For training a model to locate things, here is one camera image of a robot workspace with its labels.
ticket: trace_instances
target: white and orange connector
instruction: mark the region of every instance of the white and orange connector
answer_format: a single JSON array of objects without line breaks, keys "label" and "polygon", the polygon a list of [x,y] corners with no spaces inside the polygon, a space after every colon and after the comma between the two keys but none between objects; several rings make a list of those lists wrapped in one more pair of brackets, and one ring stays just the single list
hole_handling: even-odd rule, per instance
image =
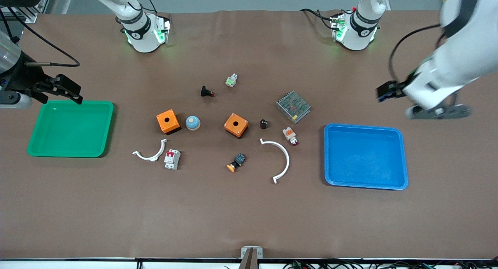
[{"label": "white and orange connector", "polygon": [[296,138],[296,133],[290,128],[287,127],[286,129],[282,130],[283,136],[292,144],[292,145],[297,145],[299,142],[297,141]]}]

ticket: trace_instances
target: blue tray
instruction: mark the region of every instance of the blue tray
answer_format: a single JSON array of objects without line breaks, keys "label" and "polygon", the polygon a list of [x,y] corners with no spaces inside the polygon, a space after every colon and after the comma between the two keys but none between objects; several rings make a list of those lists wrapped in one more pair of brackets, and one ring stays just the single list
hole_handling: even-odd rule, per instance
[{"label": "blue tray", "polygon": [[398,129],[329,124],[324,138],[329,184],[392,190],[408,186],[403,135]]}]

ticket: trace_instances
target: perforated metal box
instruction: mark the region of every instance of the perforated metal box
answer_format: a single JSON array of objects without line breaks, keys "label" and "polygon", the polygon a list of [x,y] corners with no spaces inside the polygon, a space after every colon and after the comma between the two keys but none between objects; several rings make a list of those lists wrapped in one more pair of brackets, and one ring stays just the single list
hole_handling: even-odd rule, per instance
[{"label": "perforated metal box", "polygon": [[311,106],[295,91],[287,93],[276,104],[277,108],[294,124],[299,122],[311,110]]}]

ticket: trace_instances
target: silver cylinder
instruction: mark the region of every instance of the silver cylinder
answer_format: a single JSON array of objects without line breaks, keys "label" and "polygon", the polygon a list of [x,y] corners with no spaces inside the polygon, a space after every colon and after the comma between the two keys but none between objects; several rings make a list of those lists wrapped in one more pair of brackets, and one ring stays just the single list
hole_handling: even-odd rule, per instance
[{"label": "silver cylinder", "polygon": [[0,31],[0,74],[11,69],[21,56],[21,49]]}]

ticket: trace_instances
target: light blue round object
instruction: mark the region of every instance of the light blue round object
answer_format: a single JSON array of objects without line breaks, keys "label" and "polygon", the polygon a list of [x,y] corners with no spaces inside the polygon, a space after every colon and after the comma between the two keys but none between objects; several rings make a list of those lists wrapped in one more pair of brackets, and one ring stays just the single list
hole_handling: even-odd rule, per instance
[{"label": "light blue round object", "polygon": [[191,115],[185,121],[185,126],[187,127],[187,129],[195,131],[199,129],[199,127],[201,127],[201,121],[199,120],[198,117]]}]

